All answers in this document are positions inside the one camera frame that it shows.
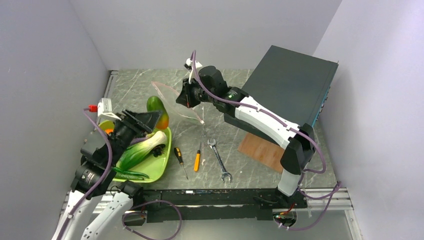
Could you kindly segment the clear zip top bag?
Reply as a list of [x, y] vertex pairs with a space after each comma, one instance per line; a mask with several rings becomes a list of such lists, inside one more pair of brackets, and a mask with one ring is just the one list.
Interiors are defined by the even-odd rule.
[[151, 81], [151, 85], [155, 89], [156, 95], [162, 100], [170, 117], [195, 124], [205, 124], [204, 120], [192, 108], [176, 103], [176, 99], [180, 95], [177, 90], [158, 81]]

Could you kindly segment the black grape bunch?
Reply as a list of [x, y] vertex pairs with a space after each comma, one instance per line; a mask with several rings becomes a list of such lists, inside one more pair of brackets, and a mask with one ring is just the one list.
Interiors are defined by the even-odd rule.
[[164, 148], [166, 147], [165, 144], [159, 144], [155, 146], [150, 153], [156, 158], [164, 153]]

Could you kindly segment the green orange mango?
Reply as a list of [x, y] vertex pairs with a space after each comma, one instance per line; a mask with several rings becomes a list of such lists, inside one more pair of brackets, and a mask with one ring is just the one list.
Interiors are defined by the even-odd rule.
[[156, 124], [156, 128], [160, 130], [165, 130], [169, 126], [169, 114], [158, 96], [150, 96], [146, 102], [146, 110], [148, 112], [152, 111], [162, 111], [162, 115]]

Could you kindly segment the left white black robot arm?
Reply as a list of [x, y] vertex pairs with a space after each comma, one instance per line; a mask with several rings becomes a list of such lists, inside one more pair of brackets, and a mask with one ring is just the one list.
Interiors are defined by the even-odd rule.
[[96, 218], [93, 212], [115, 178], [113, 170], [134, 138], [150, 134], [162, 111], [133, 112], [123, 110], [114, 121], [114, 129], [106, 133], [97, 124], [81, 147], [81, 165], [76, 169], [63, 215], [52, 239], [101, 240], [112, 225], [129, 209], [144, 203], [143, 189], [126, 180], [119, 186], [108, 206]]

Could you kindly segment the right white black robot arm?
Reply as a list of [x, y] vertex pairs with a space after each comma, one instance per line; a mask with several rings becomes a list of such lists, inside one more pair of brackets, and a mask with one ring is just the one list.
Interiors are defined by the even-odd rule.
[[229, 87], [222, 73], [212, 65], [201, 67], [199, 71], [187, 63], [184, 67], [189, 77], [183, 79], [176, 103], [187, 108], [212, 103], [219, 112], [253, 126], [284, 149], [280, 160], [283, 171], [275, 200], [280, 207], [289, 207], [295, 201], [294, 193], [302, 181], [303, 170], [316, 150], [312, 127], [285, 120], [242, 89]]

